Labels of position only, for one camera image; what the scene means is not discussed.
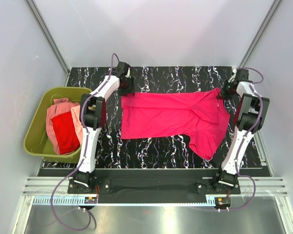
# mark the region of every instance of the metal corner post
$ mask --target metal corner post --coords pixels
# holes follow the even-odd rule
[[[55,41],[53,40],[40,12],[39,9],[37,8],[35,1],[34,0],[25,0],[30,11],[32,12],[33,16],[35,17],[35,20],[37,24],[39,25],[45,39],[47,40],[48,44],[50,45],[51,50],[53,51],[55,57],[57,58],[60,66],[65,72],[65,75],[68,75],[70,69],[68,68],[63,56],[61,55],[57,45],[55,44]]]
[[[279,6],[281,5],[283,0],[274,0],[268,13],[266,14],[262,24],[260,25],[252,43],[250,44],[247,52],[245,53],[239,67],[244,67],[245,64],[247,63],[247,61],[249,60],[252,52],[254,51],[255,47],[257,46],[259,40],[261,39],[261,37],[263,36],[264,32],[266,31],[269,23],[271,22],[273,16],[275,15],[275,13],[277,12]]]

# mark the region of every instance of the folded fabric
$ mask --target folded fabric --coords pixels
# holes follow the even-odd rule
[[[53,129],[58,141],[60,154],[67,154],[80,147],[79,140],[75,133],[75,127],[71,112],[60,114],[51,119]]]
[[[70,111],[72,113],[73,123],[74,123],[74,127],[75,127],[75,133],[77,135],[79,143],[82,144],[82,142],[83,142],[83,126],[79,120],[80,105],[72,107],[70,109]]]
[[[59,150],[57,138],[56,138],[54,130],[53,130],[53,123],[52,123],[51,119],[54,118],[55,116],[60,115],[60,114],[70,112],[70,109],[74,106],[79,105],[79,103],[73,103],[73,102],[69,101],[68,98],[54,99],[53,101],[54,101],[54,105],[50,106],[47,109],[45,129],[46,129],[47,135],[49,137],[49,140],[53,144],[54,152],[57,155],[59,155],[61,153]]]
[[[230,115],[220,89],[183,94],[136,93],[122,96],[122,139],[190,136],[189,147],[212,159],[224,138]]]

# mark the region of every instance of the marble surface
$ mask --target marble surface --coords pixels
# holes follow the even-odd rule
[[[67,86],[88,87],[94,90],[104,79],[108,68],[72,68]],[[133,67],[136,92],[190,93],[221,88],[230,77],[231,67]],[[213,159],[201,159],[188,146],[185,135],[121,139],[121,97],[114,92],[106,102],[107,122],[97,145],[96,168],[218,168],[226,157],[233,137],[233,118],[239,97],[224,102],[230,113],[226,137]],[[45,162],[43,167],[74,167],[69,163]],[[242,167],[261,167],[255,142],[246,150]]]

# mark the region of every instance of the green basket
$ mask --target green basket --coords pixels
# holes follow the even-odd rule
[[[80,103],[82,94],[90,94],[90,92],[90,89],[79,87],[58,87],[46,92],[39,103],[26,133],[23,144],[25,151],[33,156],[43,157],[50,162],[77,163],[79,161],[81,147],[69,155],[57,155],[53,151],[53,145],[45,130],[47,109],[54,104],[54,99],[68,98],[71,102]]]

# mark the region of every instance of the pink garment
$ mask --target pink garment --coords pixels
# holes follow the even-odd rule
[[[122,97],[122,139],[190,136],[189,147],[212,159],[224,138],[230,115],[220,89],[183,94],[136,93]]]
[[[47,117],[46,117],[46,125],[45,129],[47,132],[47,135],[53,144],[53,150],[54,152],[59,155],[60,154],[60,149],[59,149],[59,144],[57,141],[57,138],[55,136],[54,130],[53,130],[53,123],[51,119],[55,116],[58,116],[60,114],[70,112],[71,108],[74,106],[79,105],[79,103],[73,103],[69,101],[68,98],[61,98],[61,99],[54,99],[54,105],[50,106],[47,109]]]
[[[79,120],[80,105],[72,107],[72,109],[70,109],[70,111],[71,111],[72,117],[73,117],[75,133],[77,135],[79,143],[82,144],[82,142],[83,142],[83,126]]]

